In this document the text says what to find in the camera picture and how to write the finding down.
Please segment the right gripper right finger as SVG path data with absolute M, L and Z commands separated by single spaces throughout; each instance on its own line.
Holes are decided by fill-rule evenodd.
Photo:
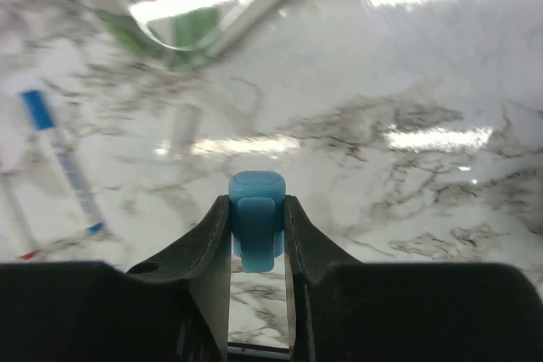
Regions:
M 542 302 L 497 263 L 364 263 L 287 197 L 285 277 L 294 361 L 539 361 Z

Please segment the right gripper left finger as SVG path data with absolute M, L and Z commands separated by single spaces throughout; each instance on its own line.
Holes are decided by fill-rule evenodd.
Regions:
M 1 267 L 4 361 L 224 361 L 229 202 L 127 272 L 101 261 Z

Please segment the light blue cap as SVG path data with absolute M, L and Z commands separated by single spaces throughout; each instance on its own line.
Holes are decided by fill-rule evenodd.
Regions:
M 232 249 L 247 273 L 274 268 L 284 248 L 286 183 L 272 171 L 235 174 L 228 183 Z

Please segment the white red marker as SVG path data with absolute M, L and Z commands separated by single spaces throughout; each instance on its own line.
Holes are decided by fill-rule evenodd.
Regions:
M 37 261 L 41 254 L 40 245 L 32 233 L 3 166 L 1 166 L 1 209 L 6 222 L 2 229 L 13 257 L 23 262 Z

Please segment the white marker pen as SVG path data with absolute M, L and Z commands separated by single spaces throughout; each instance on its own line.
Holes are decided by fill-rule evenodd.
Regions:
M 45 94 L 39 90 L 20 93 L 20 100 L 29 119 L 53 153 L 59 168 L 66 179 L 79 209 L 83 215 L 86 232 L 96 235 L 105 230 L 104 218 L 99 213 L 91 190 L 82 174 L 73 153 L 68 149 L 61 134 L 54 113 L 46 101 Z

